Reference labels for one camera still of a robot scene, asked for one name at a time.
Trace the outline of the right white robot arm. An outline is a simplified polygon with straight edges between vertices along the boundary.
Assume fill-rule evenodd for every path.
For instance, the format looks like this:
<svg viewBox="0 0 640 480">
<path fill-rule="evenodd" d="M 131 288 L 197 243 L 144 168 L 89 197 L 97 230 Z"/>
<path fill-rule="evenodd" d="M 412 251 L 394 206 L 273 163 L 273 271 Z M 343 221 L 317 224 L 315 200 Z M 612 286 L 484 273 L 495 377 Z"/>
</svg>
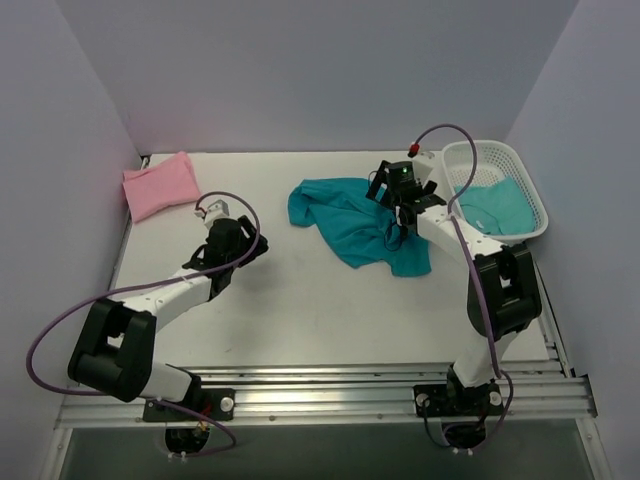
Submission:
<svg viewBox="0 0 640 480">
<path fill-rule="evenodd" d="M 447 406 L 464 413 L 479 402 L 479 387 L 501 376 L 504 354 L 541 315 L 541 298 L 526 245 L 483 234 L 454 213 L 436 187 L 415 178 L 412 162 L 383 160 L 366 197 L 394 213 L 402 237 L 421 237 L 468 271 L 466 312 L 473 333 L 451 367 L 455 380 L 443 390 Z"/>
</svg>

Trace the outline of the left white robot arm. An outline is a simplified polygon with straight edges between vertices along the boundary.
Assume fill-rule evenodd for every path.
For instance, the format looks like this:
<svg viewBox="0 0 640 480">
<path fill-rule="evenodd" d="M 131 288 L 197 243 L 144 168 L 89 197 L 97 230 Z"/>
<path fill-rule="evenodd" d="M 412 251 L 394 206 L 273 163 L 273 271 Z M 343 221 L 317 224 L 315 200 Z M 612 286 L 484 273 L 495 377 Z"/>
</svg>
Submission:
<svg viewBox="0 0 640 480">
<path fill-rule="evenodd" d="M 145 293 L 95 301 L 68 364 L 68 376 L 123 402 L 160 398 L 179 419 L 202 405 L 200 379 L 154 359 L 156 334 L 194 307 L 216 298 L 236 269 L 268 251 L 248 217 L 212 222 L 204 244 L 172 277 Z"/>
</svg>

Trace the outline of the folded pink t shirt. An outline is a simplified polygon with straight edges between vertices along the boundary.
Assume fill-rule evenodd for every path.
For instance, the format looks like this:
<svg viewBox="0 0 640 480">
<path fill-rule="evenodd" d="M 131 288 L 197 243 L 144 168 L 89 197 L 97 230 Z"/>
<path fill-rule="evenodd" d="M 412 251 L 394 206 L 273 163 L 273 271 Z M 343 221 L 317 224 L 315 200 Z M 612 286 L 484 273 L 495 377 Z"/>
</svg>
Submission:
<svg viewBox="0 0 640 480">
<path fill-rule="evenodd" d="M 165 208 L 195 202 L 201 196 L 186 152 L 178 152 L 151 168 L 124 171 L 122 185 L 134 224 Z"/>
</svg>

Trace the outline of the white plastic basket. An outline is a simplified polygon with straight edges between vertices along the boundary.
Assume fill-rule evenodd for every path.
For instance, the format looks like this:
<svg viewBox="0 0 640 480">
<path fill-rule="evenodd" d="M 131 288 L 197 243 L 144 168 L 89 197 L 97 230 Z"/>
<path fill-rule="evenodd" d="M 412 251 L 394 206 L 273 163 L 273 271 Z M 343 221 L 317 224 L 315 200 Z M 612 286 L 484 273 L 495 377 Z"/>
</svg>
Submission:
<svg viewBox="0 0 640 480">
<path fill-rule="evenodd" d="M 461 196 L 454 210 L 467 223 L 503 243 L 517 244 L 541 236 L 548 215 L 517 152 L 494 140 L 477 140 L 477 156 L 468 142 L 442 151 L 446 184 Z"/>
</svg>

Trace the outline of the light teal t shirt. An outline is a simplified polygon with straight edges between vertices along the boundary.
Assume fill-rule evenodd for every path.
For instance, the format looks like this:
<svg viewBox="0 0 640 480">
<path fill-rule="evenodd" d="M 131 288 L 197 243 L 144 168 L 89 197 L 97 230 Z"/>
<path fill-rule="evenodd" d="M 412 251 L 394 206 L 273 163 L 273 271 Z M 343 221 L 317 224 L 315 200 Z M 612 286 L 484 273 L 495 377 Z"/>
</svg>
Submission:
<svg viewBox="0 0 640 480">
<path fill-rule="evenodd" d="M 491 186 L 470 186 L 458 203 L 466 221 L 484 234 L 524 235 L 536 229 L 534 211 L 510 177 Z"/>
</svg>

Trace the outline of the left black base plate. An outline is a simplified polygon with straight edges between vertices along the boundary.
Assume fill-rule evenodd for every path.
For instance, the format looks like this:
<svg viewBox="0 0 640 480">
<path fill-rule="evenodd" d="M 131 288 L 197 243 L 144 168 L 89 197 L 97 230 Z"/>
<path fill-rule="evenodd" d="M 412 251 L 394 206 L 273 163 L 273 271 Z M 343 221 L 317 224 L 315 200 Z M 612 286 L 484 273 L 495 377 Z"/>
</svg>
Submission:
<svg viewBox="0 0 640 480">
<path fill-rule="evenodd" d="M 232 388 L 200 389 L 195 394 L 188 394 L 179 403 L 180 407 L 195 411 L 215 421 L 230 421 L 234 418 L 236 390 Z M 142 415 L 144 422 L 175 423 L 195 421 L 191 414 L 165 406 L 147 402 Z"/>
</svg>

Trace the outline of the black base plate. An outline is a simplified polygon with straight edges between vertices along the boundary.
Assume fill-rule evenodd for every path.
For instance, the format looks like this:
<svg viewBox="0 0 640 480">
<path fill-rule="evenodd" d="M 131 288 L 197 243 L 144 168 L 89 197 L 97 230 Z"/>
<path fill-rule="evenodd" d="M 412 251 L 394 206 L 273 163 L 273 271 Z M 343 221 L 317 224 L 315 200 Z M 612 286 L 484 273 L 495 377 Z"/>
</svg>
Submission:
<svg viewBox="0 0 640 480">
<path fill-rule="evenodd" d="M 417 416 L 433 417 L 482 417 L 499 416 L 504 412 L 504 402 L 495 383 L 479 387 L 454 387 L 444 384 L 417 384 L 413 386 Z"/>
<path fill-rule="evenodd" d="M 200 389 L 195 394 L 188 394 L 179 403 L 180 407 L 195 411 L 215 421 L 230 421 L 234 418 L 236 390 L 232 388 Z M 142 415 L 144 422 L 175 423 L 195 421 L 191 414 L 165 406 L 147 402 Z"/>
</svg>

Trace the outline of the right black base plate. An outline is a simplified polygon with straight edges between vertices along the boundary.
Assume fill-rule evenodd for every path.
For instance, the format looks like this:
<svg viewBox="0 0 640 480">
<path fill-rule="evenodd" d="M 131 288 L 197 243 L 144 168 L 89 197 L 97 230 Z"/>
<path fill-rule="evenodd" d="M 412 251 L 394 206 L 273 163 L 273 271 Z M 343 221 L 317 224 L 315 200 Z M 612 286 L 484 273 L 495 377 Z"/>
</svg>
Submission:
<svg viewBox="0 0 640 480">
<path fill-rule="evenodd" d="M 413 386 L 417 416 L 433 417 L 482 417 L 499 416 L 504 412 L 504 402 L 495 383 L 479 387 L 454 387 L 444 384 L 417 384 Z"/>
</svg>

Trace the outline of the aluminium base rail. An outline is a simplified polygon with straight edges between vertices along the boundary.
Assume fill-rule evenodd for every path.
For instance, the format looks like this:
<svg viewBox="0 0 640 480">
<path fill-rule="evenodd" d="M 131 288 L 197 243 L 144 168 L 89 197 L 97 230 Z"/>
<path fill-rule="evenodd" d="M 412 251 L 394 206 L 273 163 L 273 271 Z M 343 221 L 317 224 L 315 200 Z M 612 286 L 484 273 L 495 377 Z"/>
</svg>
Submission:
<svg viewBox="0 0 640 480">
<path fill-rule="evenodd" d="M 513 420 L 579 419 L 597 409 L 585 378 L 558 362 L 507 362 Z M 233 426 L 409 423 L 416 420 L 416 385 L 441 384 L 442 364 L 305 368 L 200 368 L 207 388 L 235 390 Z"/>
</svg>

